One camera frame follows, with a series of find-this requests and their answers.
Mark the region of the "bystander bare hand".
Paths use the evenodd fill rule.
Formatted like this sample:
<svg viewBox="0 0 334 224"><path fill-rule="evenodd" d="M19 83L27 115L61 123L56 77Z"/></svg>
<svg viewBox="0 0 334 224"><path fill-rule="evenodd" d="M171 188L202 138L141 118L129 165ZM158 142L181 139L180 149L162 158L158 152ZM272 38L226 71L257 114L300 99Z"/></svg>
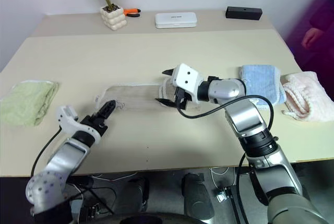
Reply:
<svg viewBox="0 0 334 224"><path fill-rule="evenodd" d="M309 49L322 35L323 31L317 28L310 28L305 32L301 45L305 49Z"/></svg>

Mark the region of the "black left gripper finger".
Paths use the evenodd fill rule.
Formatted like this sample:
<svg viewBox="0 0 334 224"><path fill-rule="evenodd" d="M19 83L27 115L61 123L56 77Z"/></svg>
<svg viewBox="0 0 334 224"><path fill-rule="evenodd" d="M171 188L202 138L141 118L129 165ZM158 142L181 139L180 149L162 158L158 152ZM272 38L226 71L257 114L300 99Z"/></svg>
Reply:
<svg viewBox="0 0 334 224"><path fill-rule="evenodd" d="M114 107L105 107L100 109L100 117L104 120L108 119L111 113L114 111Z"/></svg>
<svg viewBox="0 0 334 224"><path fill-rule="evenodd" d="M106 102L101 108L105 108L105 107L114 107L114 109L115 109L115 107L116 107L115 100L110 100L110 101Z"/></svg>

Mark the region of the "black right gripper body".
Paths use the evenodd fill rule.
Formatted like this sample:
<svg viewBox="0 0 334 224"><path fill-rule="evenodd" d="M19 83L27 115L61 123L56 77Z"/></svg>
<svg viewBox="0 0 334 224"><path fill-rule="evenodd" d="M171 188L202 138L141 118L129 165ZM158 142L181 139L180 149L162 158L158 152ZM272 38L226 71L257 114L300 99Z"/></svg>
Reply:
<svg viewBox="0 0 334 224"><path fill-rule="evenodd" d="M192 102L192 97L184 89L177 87L175 90L175 107L177 109L186 110L189 102Z"/></svg>

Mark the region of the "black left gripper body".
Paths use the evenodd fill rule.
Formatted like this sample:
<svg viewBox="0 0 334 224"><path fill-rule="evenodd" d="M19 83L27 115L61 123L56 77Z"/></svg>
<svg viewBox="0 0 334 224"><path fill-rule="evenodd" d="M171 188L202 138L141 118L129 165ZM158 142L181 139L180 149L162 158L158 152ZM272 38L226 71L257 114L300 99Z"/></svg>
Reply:
<svg viewBox="0 0 334 224"><path fill-rule="evenodd" d="M99 114L95 114L92 116L87 115L83 120L80 121L80 123L92 127L100 134L100 136L103 136L108 128L104 123L105 120L105 117Z"/></svg>

